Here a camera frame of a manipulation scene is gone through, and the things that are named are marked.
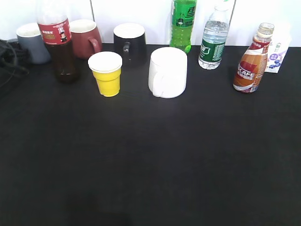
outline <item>mug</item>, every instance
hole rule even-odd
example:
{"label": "mug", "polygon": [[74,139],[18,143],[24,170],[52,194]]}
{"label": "mug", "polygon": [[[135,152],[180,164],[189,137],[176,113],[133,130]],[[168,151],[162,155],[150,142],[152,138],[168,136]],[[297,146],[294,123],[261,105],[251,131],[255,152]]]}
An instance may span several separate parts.
{"label": "mug", "polygon": [[97,25],[92,20],[70,22],[74,55],[80,59],[89,59],[102,50],[102,40]]}
{"label": "mug", "polygon": [[25,24],[16,31],[18,42],[23,50],[28,50],[30,63],[44,64],[51,57],[43,42],[37,23]]}
{"label": "mug", "polygon": [[145,29],[139,24],[120,24],[114,29],[114,51],[123,65],[138,66],[146,62]]}
{"label": "mug", "polygon": [[155,97],[174,98],[186,89],[187,55],[178,48],[164,47],[150,57],[149,89]]}

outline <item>white carton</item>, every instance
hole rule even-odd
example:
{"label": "white carton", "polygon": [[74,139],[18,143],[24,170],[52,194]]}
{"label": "white carton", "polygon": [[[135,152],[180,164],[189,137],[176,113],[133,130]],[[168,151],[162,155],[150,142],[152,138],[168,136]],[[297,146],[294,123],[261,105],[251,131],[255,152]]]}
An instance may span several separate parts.
{"label": "white carton", "polygon": [[289,24],[275,26],[272,42],[269,45],[268,64],[265,72],[278,73],[291,41]]}

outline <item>cola bottle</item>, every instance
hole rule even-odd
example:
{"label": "cola bottle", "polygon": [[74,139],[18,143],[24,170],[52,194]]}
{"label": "cola bottle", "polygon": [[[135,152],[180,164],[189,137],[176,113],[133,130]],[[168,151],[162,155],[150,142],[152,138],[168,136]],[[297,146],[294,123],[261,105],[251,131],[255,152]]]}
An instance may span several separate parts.
{"label": "cola bottle", "polygon": [[69,21],[62,0],[38,0],[37,22],[48,49],[55,77],[63,83],[79,78],[76,59],[72,49]]}

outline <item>gray mug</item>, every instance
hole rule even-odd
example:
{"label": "gray mug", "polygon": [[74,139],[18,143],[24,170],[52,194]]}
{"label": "gray mug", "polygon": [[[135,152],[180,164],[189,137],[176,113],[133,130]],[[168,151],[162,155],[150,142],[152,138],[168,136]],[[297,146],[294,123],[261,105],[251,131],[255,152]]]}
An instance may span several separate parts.
{"label": "gray mug", "polygon": [[50,61],[50,54],[45,47],[37,23],[25,24],[19,27],[16,33],[21,48],[29,51],[31,63],[39,65]]}

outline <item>orange bottle label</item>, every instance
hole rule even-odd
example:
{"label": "orange bottle label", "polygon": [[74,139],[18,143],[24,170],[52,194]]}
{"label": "orange bottle label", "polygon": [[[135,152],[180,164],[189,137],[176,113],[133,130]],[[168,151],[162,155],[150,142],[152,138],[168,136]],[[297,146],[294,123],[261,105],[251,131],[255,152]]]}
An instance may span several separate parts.
{"label": "orange bottle label", "polygon": [[268,49],[269,42],[263,43],[253,39],[253,43],[238,65],[233,82],[236,90],[245,93],[257,90],[267,65]]}

